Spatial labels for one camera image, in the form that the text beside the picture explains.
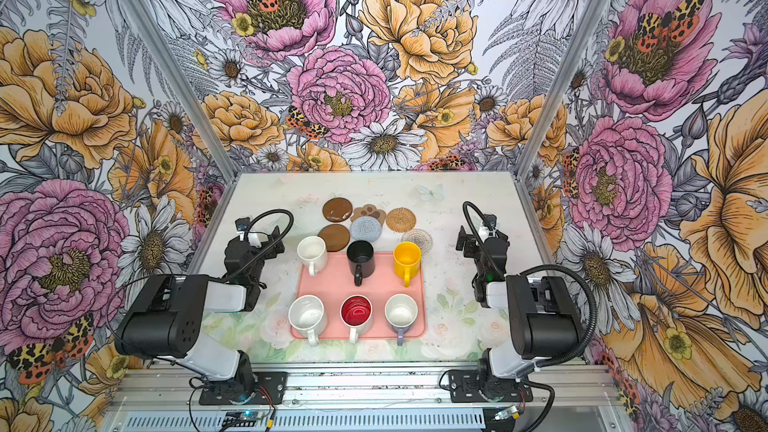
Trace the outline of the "clear patterned round coaster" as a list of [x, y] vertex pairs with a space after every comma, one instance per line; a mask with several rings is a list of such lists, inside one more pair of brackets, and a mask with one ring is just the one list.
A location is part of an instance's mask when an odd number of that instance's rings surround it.
[[401, 237], [401, 241], [415, 244], [423, 254], [429, 253], [434, 246], [432, 236], [423, 229], [412, 229], [404, 233]]

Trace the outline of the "woven rattan round coaster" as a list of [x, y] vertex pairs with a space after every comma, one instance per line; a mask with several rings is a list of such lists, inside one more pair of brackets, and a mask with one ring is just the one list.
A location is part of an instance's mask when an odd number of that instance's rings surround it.
[[385, 223], [390, 230], [405, 233], [415, 228], [417, 218], [410, 209], [398, 207], [387, 213]]

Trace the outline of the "dark brown round coaster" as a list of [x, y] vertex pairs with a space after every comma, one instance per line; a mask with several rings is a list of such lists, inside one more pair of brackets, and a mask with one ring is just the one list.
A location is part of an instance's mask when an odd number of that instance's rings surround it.
[[323, 217], [331, 223], [346, 221], [354, 212], [352, 203], [344, 197], [335, 197], [328, 200], [322, 207]]

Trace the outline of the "grey round felt coaster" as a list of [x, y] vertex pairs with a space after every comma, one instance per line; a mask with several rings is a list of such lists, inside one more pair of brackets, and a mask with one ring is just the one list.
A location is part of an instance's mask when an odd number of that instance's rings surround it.
[[373, 243], [381, 236], [382, 225], [378, 219], [364, 216], [353, 221], [349, 230], [353, 241]]

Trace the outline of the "brown paw shaped coaster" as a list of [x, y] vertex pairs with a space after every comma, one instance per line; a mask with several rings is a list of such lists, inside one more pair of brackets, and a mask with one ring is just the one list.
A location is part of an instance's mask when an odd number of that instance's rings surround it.
[[355, 222], [363, 217], [372, 217], [376, 219], [381, 225], [384, 225], [386, 220], [386, 215], [387, 215], [387, 212], [385, 210], [380, 209], [373, 204], [365, 204], [363, 206], [355, 207], [353, 209], [353, 213], [350, 218], [350, 221]]

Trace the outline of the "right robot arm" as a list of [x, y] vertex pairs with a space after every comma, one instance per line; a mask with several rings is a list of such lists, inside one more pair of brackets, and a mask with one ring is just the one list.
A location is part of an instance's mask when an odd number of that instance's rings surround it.
[[586, 280], [566, 267], [538, 265], [508, 274], [508, 236], [496, 228], [493, 215], [482, 215], [481, 223], [460, 228], [456, 249], [476, 267], [475, 301], [507, 314], [509, 338], [486, 349], [475, 372], [448, 372], [451, 400], [529, 401], [531, 387], [524, 381], [582, 355], [597, 328], [599, 307]]

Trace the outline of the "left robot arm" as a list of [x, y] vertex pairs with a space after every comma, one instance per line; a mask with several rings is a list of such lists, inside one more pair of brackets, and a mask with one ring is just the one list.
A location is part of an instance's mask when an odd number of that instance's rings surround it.
[[258, 382], [248, 354], [233, 350], [202, 331], [207, 312], [250, 312], [266, 283], [265, 262], [285, 252], [284, 237], [294, 223], [286, 209], [263, 212], [246, 223], [225, 248], [224, 274], [153, 275], [113, 332], [116, 350], [127, 356], [159, 359], [196, 373], [203, 388], [224, 401], [246, 403], [273, 395]]

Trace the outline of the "white mug back left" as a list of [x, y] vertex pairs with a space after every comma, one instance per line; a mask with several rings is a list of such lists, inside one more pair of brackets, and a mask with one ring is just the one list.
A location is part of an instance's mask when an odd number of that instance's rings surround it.
[[317, 276], [327, 266], [326, 243], [319, 236], [304, 238], [297, 246], [297, 255], [311, 277]]

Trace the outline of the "yellow mug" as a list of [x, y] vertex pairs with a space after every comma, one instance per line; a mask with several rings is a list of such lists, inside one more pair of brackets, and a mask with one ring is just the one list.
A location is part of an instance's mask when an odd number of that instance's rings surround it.
[[393, 251], [394, 273], [409, 287], [421, 271], [422, 251], [413, 242], [399, 243]]

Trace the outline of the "white mug front left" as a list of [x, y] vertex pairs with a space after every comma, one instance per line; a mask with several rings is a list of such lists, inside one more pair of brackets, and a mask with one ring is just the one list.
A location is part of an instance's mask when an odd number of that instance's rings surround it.
[[328, 325], [322, 300], [315, 295], [303, 295], [294, 300], [288, 312], [290, 325], [311, 346], [318, 346], [320, 335]]

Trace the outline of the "white lavender mug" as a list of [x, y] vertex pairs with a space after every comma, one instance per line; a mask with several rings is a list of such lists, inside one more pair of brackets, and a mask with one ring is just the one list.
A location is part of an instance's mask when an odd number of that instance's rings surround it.
[[397, 338], [397, 346], [402, 347], [405, 335], [418, 318], [417, 302], [407, 294], [395, 294], [385, 304], [385, 318]]

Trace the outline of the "pink silicone tray mat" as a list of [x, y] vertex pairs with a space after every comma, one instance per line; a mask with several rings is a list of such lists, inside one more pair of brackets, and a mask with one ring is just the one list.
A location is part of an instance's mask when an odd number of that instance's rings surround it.
[[362, 336], [364, 340], [394, 340], [396, 338], [395, 332], [385, 318], [385, 304], [391, 296], [396, 294], [410, 296], [415, 300], [419, 309], [414, 325], [405, 334], [405, 337], [417, 339], [425, 334], [427, 324], [423, 276], [417, 274], [411, 280], [410, 285], [406, 287], [402, 279], [394, 272], [394, 258], [390, 252], [377, 252], [375, 265], [373, 275], [365, 278], [359, 287], [354, 285], [353, 274], [350, 272], [347, 256], [344, 253], [330, 253], [326, 267], [315, 276], [309, 274], [307, 266], [301, 267], [296, 296], [314, 295], [318, 297], [323, 302], [328, 317], [328, 324], [319, 335], [321, 341], [346, 341], [349, 339], [349, 328], [344, 325], [340, 310], [345, 299], [350, 296], [364, 296], [370, 300], [373, 306], [373, 327]]

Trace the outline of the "red inside mug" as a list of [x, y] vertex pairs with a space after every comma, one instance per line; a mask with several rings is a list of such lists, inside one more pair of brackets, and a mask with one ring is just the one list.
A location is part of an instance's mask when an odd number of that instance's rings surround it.
[[350, 296], [340, 307], [340, 318], [349, 329], [349, 342], [356, 344], [373, 327], [373, 305], [363, 295]]

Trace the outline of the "circuit board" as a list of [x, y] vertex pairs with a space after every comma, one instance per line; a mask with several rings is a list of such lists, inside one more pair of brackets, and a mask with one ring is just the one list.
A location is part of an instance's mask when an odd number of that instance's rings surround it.
[[520, 410], [517, 406], [511, 405], [504, 409], [498, 410], [493, 416], [494, 421], [516, 421], [520, 417]]
[[231, 428], [245, 428], [251, 430], [253, 428], [266, 427], [271, 418], [272, 413], [266, 410], [228, 412], [223, 418], [220, 430], [227, 431]]

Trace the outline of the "right circuit board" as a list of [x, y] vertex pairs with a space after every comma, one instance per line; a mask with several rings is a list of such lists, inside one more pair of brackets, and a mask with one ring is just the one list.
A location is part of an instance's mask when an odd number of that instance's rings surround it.
[[520, 410], [517, 406], [511, 405], [504, 409], [498, 410], [493, 416], [494, 421], [516, 421], [520, 417]]

